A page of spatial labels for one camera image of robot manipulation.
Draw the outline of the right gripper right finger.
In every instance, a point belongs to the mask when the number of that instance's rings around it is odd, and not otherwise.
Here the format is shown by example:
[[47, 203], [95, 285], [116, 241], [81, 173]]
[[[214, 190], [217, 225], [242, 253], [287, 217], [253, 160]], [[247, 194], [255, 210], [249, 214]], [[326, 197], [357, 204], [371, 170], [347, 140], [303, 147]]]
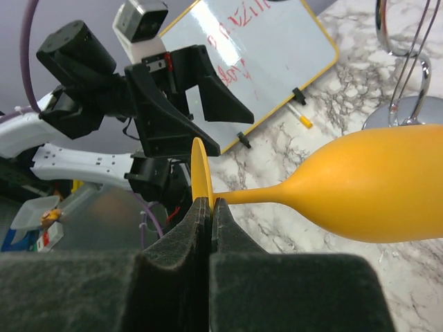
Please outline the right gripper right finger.
[[271, 254], [235, 222], [224, 199], [213, 214], [213, 331], [394, 331], [372, 266], [349, 254]]

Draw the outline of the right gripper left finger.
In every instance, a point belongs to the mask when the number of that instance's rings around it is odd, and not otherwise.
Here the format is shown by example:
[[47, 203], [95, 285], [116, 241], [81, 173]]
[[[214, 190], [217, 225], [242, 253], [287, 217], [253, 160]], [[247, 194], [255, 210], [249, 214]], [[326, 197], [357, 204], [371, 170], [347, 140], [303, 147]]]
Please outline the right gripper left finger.
[[148, 249], [6, 252], [2, 331], [207, 331], [210, 208]]

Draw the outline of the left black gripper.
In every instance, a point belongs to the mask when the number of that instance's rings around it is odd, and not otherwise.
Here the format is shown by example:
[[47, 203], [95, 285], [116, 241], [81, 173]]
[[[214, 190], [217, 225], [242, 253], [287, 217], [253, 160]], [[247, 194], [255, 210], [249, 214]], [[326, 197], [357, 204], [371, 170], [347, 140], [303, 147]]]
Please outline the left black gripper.
[[144, 57], [139, 64], [115, 72], [114, 58], [105, 52], [110, 78], [100, 89], [100, 112], [119, 121], [135, 119], [143, 151], [150, 158], [190, 155], [200, 138], [209, 156], [219, 156], [220, 146], [192, 120], [186, 91], [199, 85], [204, 119], [208, 122], [253, 124], [253, 113], [217, 76], [203, 45]]

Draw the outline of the yellow wine glass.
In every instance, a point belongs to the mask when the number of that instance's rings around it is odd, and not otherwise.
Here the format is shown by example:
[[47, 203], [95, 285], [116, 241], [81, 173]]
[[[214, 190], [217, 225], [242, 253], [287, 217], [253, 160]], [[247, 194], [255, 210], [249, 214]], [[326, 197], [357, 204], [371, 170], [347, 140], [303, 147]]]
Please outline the yellow wine glass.
[[284, 182], [216, 193], [206, 149], [191, 151], [194, 199], [279, 203], [338, 236], [397, 243], [442, 236], [442, 126], [365, 129], [333, 140]]

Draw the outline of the chrome wine glass rack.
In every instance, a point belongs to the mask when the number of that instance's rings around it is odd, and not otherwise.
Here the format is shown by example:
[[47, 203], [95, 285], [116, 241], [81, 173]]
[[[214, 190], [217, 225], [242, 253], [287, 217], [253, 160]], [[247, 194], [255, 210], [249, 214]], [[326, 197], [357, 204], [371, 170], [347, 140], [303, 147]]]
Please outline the chrome wine glass rack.
[[[422, 39], [419, 35], [430, 9], [427, 1], [418, 23], [413, 40], [408, 48], [400, 48], [391, 42], [387, 26], [387, 1], [377, 1], [375, 6], [375, 28], [377, 39], [382, 49], [389, 56], [402, 58], [403, 66], [399, 72], [397, 83], [392, 92], [389, 103], [375, 110], [364, 122], [364, 129], [398, 127], [408, 125], [442, 124], [442, 98], [428, 94], [431, 83], [432, 66], [429, 56], [423, 53], [423, 48], [433, 27], [435, 18], [440, 9], [440, 1], [436, 2], [432, 16]], [[416, 96], [404, 96], [406, 86], [415, 67], [418, 66], [421, 75], [421, 84]]]

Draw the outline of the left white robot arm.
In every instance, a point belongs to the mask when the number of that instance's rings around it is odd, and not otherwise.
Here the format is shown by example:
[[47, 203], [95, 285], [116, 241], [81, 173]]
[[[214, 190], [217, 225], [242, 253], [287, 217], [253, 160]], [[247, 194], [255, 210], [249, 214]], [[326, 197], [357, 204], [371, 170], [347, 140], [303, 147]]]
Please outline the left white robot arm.
[[[208, 122], [251, 124], [254, 115], [217, 76], [205, 46], [167, 51], [159, 37], [144, 45], [156, 51], [118, 74], [114, 59], [83, 21], [50, 34], [37, 58], [60, 84], [41, 111], [23, 109], [1, 117], [1, 180], [34, 185], [77, 179], [172, 207], [189, 202], [192, 141], [200, 138], [210, 156], [218, 156], [220, 147], [194, 123], [188, 89], [199, 89]], [[52, 145], [56, 139], [89, 135], [105, 117], [133, 120], [142, 150], [95, 154]]]

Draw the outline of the yellow framed whiteboard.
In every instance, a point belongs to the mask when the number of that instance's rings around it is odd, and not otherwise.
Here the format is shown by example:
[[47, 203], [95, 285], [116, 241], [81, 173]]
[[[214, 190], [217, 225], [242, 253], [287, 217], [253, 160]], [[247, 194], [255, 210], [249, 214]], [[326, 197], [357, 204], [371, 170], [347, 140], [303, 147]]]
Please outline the yellow framed whiteboard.
[[196, 1], [162, 33], [168, 50], [206, 46], [216, 74], [253, 113], [253, 124], [206, 122], [198, 88], [186, 95], [195, 123], [227, 151], [338, 60], [305, 1]]

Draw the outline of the clear plastic bin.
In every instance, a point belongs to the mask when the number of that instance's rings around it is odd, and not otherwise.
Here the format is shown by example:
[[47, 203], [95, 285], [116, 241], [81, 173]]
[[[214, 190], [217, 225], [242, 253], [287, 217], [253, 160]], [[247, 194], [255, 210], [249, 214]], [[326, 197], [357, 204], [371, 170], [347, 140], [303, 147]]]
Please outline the clear plastic bin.
[[48, 211], [55, 209], [60, 202], [59, 196], [46, 196], [26, 201], [13, 219], [12, 230], [36, 230], [41, 225], [41, 217]]

